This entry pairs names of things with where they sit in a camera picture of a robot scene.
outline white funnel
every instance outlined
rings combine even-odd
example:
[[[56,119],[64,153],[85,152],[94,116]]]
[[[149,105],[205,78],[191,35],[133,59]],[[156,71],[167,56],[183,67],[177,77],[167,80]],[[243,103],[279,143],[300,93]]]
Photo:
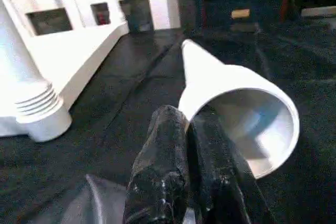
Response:
[[[273,172],[299,137],[299,114],[276,85],[252,70],[225,65],[191,40],[182,44],[186,88],[179,110],[190,121],[205,105],[247,160],[255,178]]]

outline black mat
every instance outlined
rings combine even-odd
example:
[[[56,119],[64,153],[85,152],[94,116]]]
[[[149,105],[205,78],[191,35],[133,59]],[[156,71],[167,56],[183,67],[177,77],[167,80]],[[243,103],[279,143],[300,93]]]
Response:
[[[298,145],[258,184],[279,223],[335,222],[336,34],[309,24],[256,34],[166,30],[122,37],[72,107],[67,133],[45,144],[24,136],[0,140],[0,222],[29,218],[87,173],[127,184],[151,114],[163,104],[178,105],[184,37],[292,97],[300,113]]]

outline small tan object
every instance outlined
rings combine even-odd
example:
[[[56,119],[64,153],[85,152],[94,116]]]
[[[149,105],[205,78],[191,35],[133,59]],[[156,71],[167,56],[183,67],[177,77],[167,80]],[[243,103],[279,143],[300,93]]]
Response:
[[[250,9],[233,10],[231,18],[248,18],[250,16]]]

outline funnel rim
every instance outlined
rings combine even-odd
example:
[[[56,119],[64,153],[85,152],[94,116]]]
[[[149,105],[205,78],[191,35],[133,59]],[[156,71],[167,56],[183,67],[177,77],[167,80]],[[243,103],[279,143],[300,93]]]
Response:
[[[195,117],[195,115],[209,102],[211,102],[212,100],[216,99],[217,97],[223,95],[223,94],[228,94],[231,92],[235,92],[235,91],[239,91],[239,90],[256,90],[256,91],[261,91],[264,93],[267,93],[271,96],[273,96],[274,98],[276,98],[277,100],[279,100],[280,102],[282,102],[285,106],[286,109],[289,111],[290,113],[290,119],[292,121],[292,125],[293,125],[293,132],[290,138],[290,143],[288,145],[288,147],[286,148],[286,151],[283,152],[282,155],[278,155],[278,156],[271,156],[268,158],[268,160],[275,160],[275,162],[270,162],[272,165],[269,169],[259,173],[259,174],[254,174],[254,177],[256,179],[265,177],[266,175],[274,172],[275,170],[277,170],[288,158],[289,156],[292,154],[293,150],[295,149],[297,143],[298,143],[298,139],[299,139],[299,131],[300,131],[300,121],[299,121],[299,113],[298,110],[295,106],[295,104],[293,103],[293,101],[291,100],[291,98],[289,96],[287,96],[280,88],[278,88],[276,85],[274,85],[273,83],[271,83],[272,86],[274,86],[276,89],[276,92],[271,91],[271,90],[266,90],[260,87],[240,87],[240,88],[232,88],[230,90],[223,90],[222,92],[220,92],[220,90],[218,91],[217,95],[209,95],[208,97],[204,98],[202,100],[202,105],[198,106],[198,109],[193,113],[192,116],[190,115],[186,115],[187,118],[190,116],[190,119],[188,118],[188,122],[186,124],[185,127],[185,132],[188,130],[189,126],[190,126],[190,121]],[[193,87],[191,86],[187,86],[185,88],[185,90],[183,91],[182,95],[181,95],[181,99],[180,99],[180,103],[178,105],[179,110],[181,110],[181,100],[184,97],[185,93],[188,93],[188,90],[192,90]]]

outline ribbed base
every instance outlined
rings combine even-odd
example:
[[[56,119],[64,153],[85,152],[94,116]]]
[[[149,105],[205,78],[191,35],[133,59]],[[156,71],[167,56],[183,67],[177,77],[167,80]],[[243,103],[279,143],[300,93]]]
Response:
[[[28,83],[23,90],[27,89],[29,95],[15,103],[16,121],[36,142],[45,142],[62,135],[70,127],[71,117],[51,83]]]

